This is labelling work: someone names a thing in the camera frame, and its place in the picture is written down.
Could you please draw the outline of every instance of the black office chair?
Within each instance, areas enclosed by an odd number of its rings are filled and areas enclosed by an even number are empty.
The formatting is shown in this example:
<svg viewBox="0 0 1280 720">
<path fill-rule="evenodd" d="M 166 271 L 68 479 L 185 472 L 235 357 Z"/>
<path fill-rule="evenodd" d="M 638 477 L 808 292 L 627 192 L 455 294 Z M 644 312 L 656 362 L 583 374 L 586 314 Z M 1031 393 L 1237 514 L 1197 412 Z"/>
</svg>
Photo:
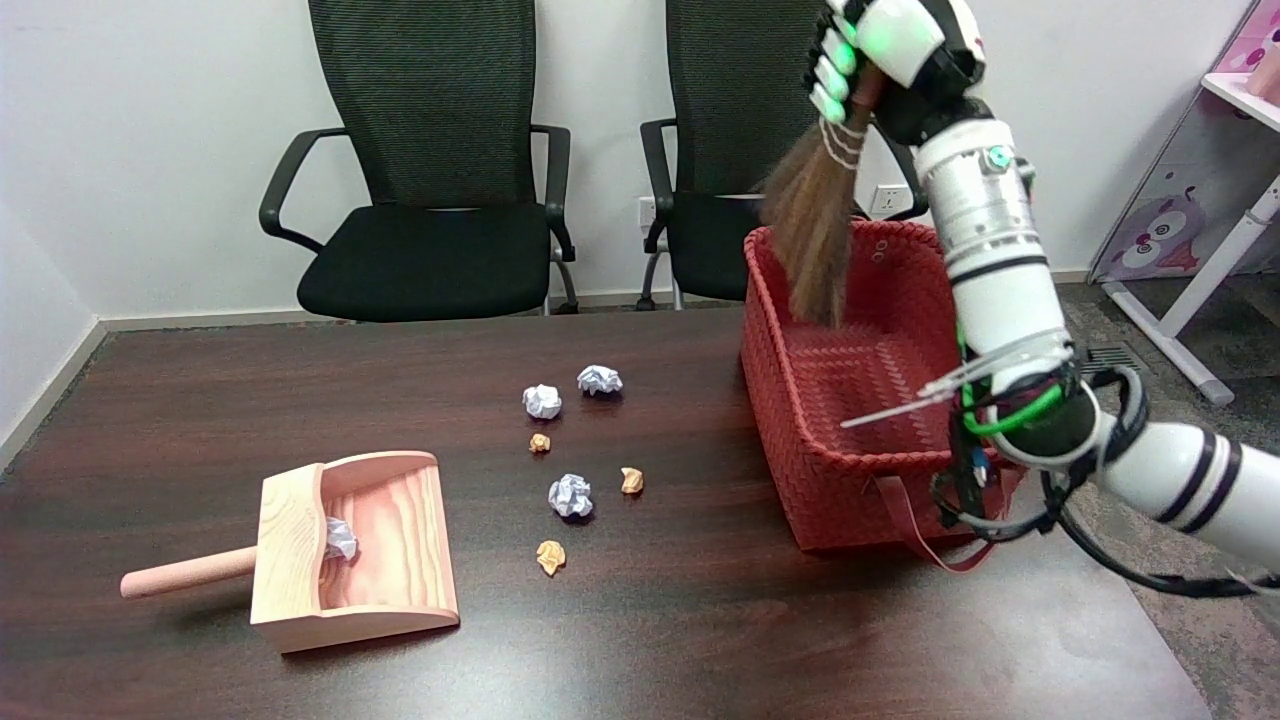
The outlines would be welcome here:
<svg viewBox="0 0 1280 720">
<path fill-rule="evenodd" d="M 808 50 L 824 0 L 667 0 L 667 60 L 676 117 L 640 126 L 657 218 L 645 238 L 649 264 L 636 310 L 654 310 L 653 273 L 671 255 L 677 310 L 684 293 L 746 297 L 742 240 L 760 225 L 762 181 L 818 119 L 804 87 Z M 675 127 L 676 187 L 662 128 Z M 923 214 L 911 154 L 890 145 Z M 659 241 L 667 232 L 666 242 Z"/>
<path fill-rule="evenodd" d="M 506 315 L 544 306 L 566 263 L 570 132 L 530 124 L 534 0 L 310 0 L 343 127 L 298 135 L 259 211 L 262 229 L 316 254 L 298 302 L 370 322 Z M 545 205 L 530 133 L 548 137 Z M 351 138 L 372 204 L 321 245 L 282 227 L 280 206 L 321 137 Z M 550 234 L 558 247 L 552 250 Z"/>
</svg>

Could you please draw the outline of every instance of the robotic arm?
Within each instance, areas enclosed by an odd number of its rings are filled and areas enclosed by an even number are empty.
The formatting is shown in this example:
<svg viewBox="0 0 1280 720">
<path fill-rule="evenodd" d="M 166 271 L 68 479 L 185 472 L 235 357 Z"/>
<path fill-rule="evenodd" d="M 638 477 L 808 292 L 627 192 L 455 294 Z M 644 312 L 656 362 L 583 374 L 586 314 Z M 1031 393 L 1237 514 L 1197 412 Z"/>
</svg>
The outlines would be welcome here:
<svg viewBox="0 0 1280 720">
<path fill-rule="evenodd" d="M 893 81 L 876 118 L 886 137 L 918 147 L 915 169 L 946 249 L 968 361 L 922 391 L 957 398 L 952 456 L 961 460 L 948 482 L 960 507 L 937 495 L 945 515 L 996 541 L 1059 524 L 1096 560 L 1164 592 L 1211 597 L 1280 585 L 1275 575 L 1257 583 L 1143 575 L 1083 534 L 1065 501 L 1092 479 L 1160 523 L 1280 571 L 1280 459 L 1199 428 L 1147 423 L 1140 380 L 1124 369 L 1093 378 L 1123 384 L 1120 418 L 1101 410 L 1076 370 L 1032 219 L 1034 170 L 975 94 L 986 55 L 964 0 L 828 3 L 810 53 L 810 101 L 838 123 L 860 65 L 874 63 Z M 1042 471 L 1044 516 L 1021 525 L 983 518 L 982 469 L 965 460 L 982 441 Z"/>
</svg>

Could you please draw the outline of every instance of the dark wooden table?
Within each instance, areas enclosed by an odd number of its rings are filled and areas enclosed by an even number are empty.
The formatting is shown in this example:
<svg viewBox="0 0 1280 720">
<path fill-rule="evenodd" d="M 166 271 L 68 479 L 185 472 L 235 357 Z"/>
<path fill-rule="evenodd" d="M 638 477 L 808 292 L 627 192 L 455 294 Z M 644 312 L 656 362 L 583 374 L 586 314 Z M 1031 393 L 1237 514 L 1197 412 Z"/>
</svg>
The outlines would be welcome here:
<svg viewBox="0 0 1280 720">
<path fill-rule="evenodd" d="M 1061 538 L 954 578 L 800 553 L 737 363 L 741 315 L 113 337 L 0 486 L 0 717 L 1202 719 L 1119 579 Z M 622 401 L 580 398 L 584 365 Z M 521 391 L 558 386 L 549 456 Z M 440 459 L 461 628 L 275 655 L 250 580 L 124 602 L 123 573 L 252 544 L 261 479 Z M 618 469 L 645 471 L 644 495 Z M 562 473 L 596 518 L 547 507 Z M 534 562 L 554 538 L 568 565 Z"/>
</svg>

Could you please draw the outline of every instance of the chair leg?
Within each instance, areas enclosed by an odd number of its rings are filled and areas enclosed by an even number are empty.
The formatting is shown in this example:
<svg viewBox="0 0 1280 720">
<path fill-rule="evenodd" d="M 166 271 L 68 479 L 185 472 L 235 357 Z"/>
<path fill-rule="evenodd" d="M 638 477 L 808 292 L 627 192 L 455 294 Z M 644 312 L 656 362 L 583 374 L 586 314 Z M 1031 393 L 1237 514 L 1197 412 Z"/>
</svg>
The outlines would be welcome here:
<svg viewBox="0 0 1280 720">
<path fill-rule="evenodd" d="M 640 300 L 636 301 L 636 311 L 650 313 L 658 309 L 658 304 L 653 301 L 653 272 L 658 268 L 658 259 L 662 258 L 662 250 L 649 256 L 649 264 L 644 269 L 644 284 L 640 287 Z"/>
<path fill-rule="evenodd" d="M 547 314 L 548 315 L 550 315 L 550 314 L 556 314 L 556 315 L 577 315 L 577 291 L 573 290 L 573 275 L 570 274 L 568 265 L 563 260 L 561 260 L 559 258 L 556 258 L 552 261 L 556 263 L 557 268 L 559 268 L 561 279 L 564 281 L 564 302 L 562 302 L 559 307 L 557 307 L 554 311 L 552 311 L 552 309 L 550 309 L 550 296 L 548 296 L 548 299 L 547 299 Z"/>
<path fill-rule="evenodd" d="M 676 277 L 675 275 L 672 275 L 672 278 L 671 278 L 671 305 L 676 310 L 684 310 L 685 309 L 685 293 L 680 292 L 680 284 L 676 283 Z"/>
</svg>

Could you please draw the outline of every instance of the wall outlet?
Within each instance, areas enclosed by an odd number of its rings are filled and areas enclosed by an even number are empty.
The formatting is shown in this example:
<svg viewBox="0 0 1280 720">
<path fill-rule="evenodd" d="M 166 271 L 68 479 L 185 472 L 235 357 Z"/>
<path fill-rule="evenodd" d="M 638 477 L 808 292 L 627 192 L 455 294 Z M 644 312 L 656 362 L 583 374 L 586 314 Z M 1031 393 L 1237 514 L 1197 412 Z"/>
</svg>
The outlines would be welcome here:
<svg viewBox="0 0 1280 720">
<path fill-rule="evenodd" d="M 872 196 L 872 206 L 867 210 L 867 214 L 882 218 L 910 209 L 910 187 L 905 184 L 878 184 L 876 186 L 876 195 Z"/>
<path fill-rule="evenodd" d="M 654 204 L 652 196 L 636 199 L 636 214 L 640 223 L 640 240 L 643 241 L 649 237 L 649 228 L 653 227 L 653 222 L 658 219 L 658 206 Z M 663 231 L 659 240 L 666 237 L 667 231 Z"/>
</svg>

